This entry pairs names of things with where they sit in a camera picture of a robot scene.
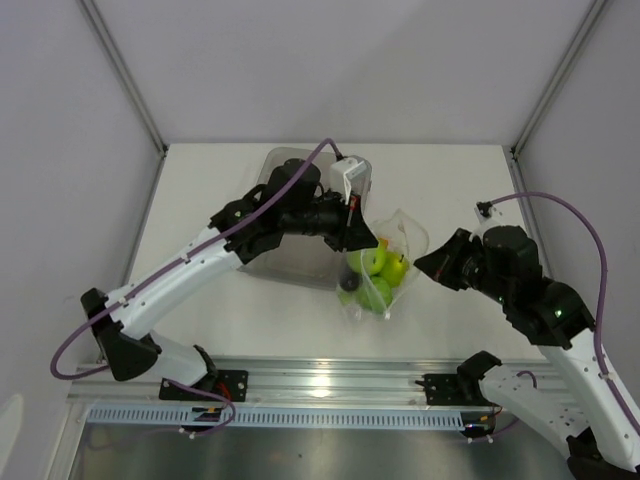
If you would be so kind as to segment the aluminium mounting rail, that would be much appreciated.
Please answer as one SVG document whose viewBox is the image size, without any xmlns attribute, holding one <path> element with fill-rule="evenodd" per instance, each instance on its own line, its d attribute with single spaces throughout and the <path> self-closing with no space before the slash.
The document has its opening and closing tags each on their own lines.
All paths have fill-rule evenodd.
<svg viewBox="0 0 640 480">
<path fill-rule="evenodd" d="M 415 381 L 424 374 L 453 374 L 462 360 L 370 361 L 346 359 L 241 358 L 214 360 L 220 370 L 246 370 L 248 387 L 241 406 L 293 408 L 408 409 L 426 406 Z M 553 401 L 576 405 L 559 374 L 544 361 L 503 363 L 513 371 L 528 370 L 538 389 Z M 160 380 L 144 374 L 117 382 L 108 372 L 72 381 L 67 400 L 112 403 L 160 403 Z"/>
</svg>

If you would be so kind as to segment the purple eggplant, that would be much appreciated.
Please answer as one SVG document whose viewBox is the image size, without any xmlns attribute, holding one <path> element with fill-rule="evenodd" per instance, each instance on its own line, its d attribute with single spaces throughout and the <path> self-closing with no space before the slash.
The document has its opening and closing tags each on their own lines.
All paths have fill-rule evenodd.
<svg viewBox="0 0 640 480">
<path fill-rule="evenodd" d="M 339 276 L 338 286 L 345 292 L 355 292 L 361 285 L 361 275 L 358 272 L 346 268 Z"/>
</svg>

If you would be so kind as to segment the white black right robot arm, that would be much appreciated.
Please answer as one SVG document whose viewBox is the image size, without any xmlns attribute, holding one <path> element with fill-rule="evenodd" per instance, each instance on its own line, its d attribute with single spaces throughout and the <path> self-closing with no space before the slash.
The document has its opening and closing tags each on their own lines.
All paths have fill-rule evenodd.
<svg viewBox="0 0 640 480">
<path fill-rule="evenodd" d="M 459 229 L 414 265 L 444 287 L 496 301 L 561 376 L 579 412 L 572 415 L 486 351 L 457 368 L 464 401 L 505 407 L 561 453 L 576 479 L 638 478 L 639 434 L 621 405 L 623 394 L 611 392 L 597 363 L 596 321 L 572 287 L 544 275 L 538 247 L 521 227 Z"/>
</svg>

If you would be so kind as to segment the green custard apple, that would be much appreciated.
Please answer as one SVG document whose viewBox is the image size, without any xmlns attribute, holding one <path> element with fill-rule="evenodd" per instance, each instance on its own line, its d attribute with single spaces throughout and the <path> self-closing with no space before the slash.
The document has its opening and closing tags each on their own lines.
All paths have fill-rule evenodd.
<svg viewBox="0 0 640 480">
<path fill-rule="evenodd" d="M 393 301 L 393 291 L 389 283 L 379 276 L 364 280 L 355 295 L 358 304 L 376 314 L 384 314 Z"/>
</svg>

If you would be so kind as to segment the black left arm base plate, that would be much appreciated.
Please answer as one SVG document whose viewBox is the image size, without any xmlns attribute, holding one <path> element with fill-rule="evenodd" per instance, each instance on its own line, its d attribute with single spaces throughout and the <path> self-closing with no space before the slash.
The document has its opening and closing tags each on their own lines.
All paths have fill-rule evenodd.
<svg viewBox="0 0 640 480">
<path fill-rule="evenodd" d="M 213 378 L 206 375 L 202 380 L 192 386 L 199 393 L 192 393 L 179 388 L 169 380 L 163 379 L 159 389 L 159 399 L 164 401 L 203 401 L 213 402 L 210 396 L 205 396 L 202 391 L 224 397 L 231 402 L 243 403 L 246 401 L 249 385 L 249 372 L 246 370 L 219 370 L 218 376 Z"/>
</svg>

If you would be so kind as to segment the aluminium frame post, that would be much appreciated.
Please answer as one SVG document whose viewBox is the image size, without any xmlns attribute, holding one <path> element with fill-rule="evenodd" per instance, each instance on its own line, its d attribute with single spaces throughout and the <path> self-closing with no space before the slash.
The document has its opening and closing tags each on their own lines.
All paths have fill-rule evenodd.
<svg viewBox="0 0 640 480">
<path fill-rule="evenodd" d="M 163 158 L 166 155 L 168 146 L 162 138 L 162 134 L 149 110 L 147 102 L 101 12 L 98 2 L 94 0 L 78 0 L 76 4 L 103 52 L 107 63 L 112 69 L 125 98 L 133 108 L 144 132 L 153 145 L 154 150 L 160 158 Z"/>
<path fill-rule="evenodd" d="M 551 75 L 537 97 L 532 110 L 519 130 L 509 151 L 511 157 L 518 161 L 529 141 L 541 126 L 546 115 L 554 105 L 558 95 L 569 80 L 580 58 L 595 34 L 607 11 L 613 5 L 610 0 L 590 1 L 586 12 L 581 17 L 567 46 L 563 49 Z"/>
</svg>

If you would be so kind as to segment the grey plastic food bin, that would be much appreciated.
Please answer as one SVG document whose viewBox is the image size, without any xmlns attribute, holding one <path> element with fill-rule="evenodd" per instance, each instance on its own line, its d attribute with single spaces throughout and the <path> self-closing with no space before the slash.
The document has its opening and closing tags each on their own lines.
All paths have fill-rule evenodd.
<svg viewBox="0 0 640 480">
<path fill-rule="evenodd" d="M 279 245 L 241 271 L 251 276 L 329 290 L 342 253 L 366 237 L 363 211 L 371 187 L 371 163 L 321 152 L 282 199 L 260 217 L 276 221 Z"/>
</svg>

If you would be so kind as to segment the clear dotted zip bag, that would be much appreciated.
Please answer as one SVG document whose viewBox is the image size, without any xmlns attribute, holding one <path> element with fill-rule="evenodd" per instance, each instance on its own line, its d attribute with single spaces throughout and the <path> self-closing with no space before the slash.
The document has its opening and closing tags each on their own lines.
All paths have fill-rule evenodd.
<svg viewBox="0 0 640 480">
<path fill-rule="evenodd" d="M 418 275 L 413 263 L 428 252 L 427 229 L 401 209 L 371 224 L 378 246 L 342 255 L 336 296 L 353 322 L 388 321 Z"/>
</svg>

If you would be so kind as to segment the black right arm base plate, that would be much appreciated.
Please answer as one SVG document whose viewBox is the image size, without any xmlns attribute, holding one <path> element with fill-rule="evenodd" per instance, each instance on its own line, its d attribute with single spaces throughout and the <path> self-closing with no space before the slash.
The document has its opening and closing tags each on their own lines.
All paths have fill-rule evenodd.
<svg viewBox="0 0 640 480">
<path fill-rule="evenodd" d="M 424 374 L 414 383 L 422 388 L 429 406 L 493 406 L 482 395 L 477 380 L 459 374 Z"/>
</svg>

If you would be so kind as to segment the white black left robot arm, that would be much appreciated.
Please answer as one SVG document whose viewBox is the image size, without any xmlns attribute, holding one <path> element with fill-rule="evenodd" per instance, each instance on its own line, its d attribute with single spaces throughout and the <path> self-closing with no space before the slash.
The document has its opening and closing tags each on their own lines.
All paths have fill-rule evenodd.
<svg viewBox="0 0 640 480">
<path fill-rule="evenodd" d="M 376 246 L 361 207 L 370 170 L 364 159 L 342 157 L 324 185 L 313 163 L 288 159 L 155 272 L 109 293 L 85 292 L 81 303 L 113 378 L 151 373 L 180 383 L 194 399 L 209 398 L 219 377 L 212 358 L 155 333 L 155 325 L 206 283 L 277 249 L 286 235 L 320 237 L 335 252 Z"/>
</svg>

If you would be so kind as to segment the right aluminium frame post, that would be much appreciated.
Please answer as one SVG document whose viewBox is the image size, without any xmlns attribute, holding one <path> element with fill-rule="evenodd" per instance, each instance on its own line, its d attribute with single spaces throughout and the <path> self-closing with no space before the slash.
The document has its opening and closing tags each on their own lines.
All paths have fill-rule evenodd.
<svg viewBox="0 0 640 480">
<path fill-rule="evenodd" d="M 580 58 L 595 34 L 607 11 L 613 5 L 610 0 L 590 1 L 586 12 L 581 17 L 567 46 L 563 49 L 551 75 L 537 97 L 532 110 L 519 130 L 509 151 L 511 157 L 518 161 L 529 141 L 541 126 L 546 115 L 554 105 L 558 95 L 569 80 Z"/>
</svg>

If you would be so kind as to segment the left aluminium frame post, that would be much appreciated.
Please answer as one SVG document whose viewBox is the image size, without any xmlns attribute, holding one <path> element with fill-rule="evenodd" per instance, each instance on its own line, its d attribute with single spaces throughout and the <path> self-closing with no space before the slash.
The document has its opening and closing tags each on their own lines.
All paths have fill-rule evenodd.
<svg viewBox="0 0 640 480">
<path fill-rule="evenodd" d="M 162 138 L 162 134 L 149 110 L 147 102 L 101 12 L 98 2 L 94 0 L 78 0 L 76 4 L 103 52 L 107 63 L 112 69 L 125 98 L 133 108 L 144 132 L 153 145 L 154 150 L 160 158 L 163 158 L 166 155 L 168 146 Z"/>
</svg>

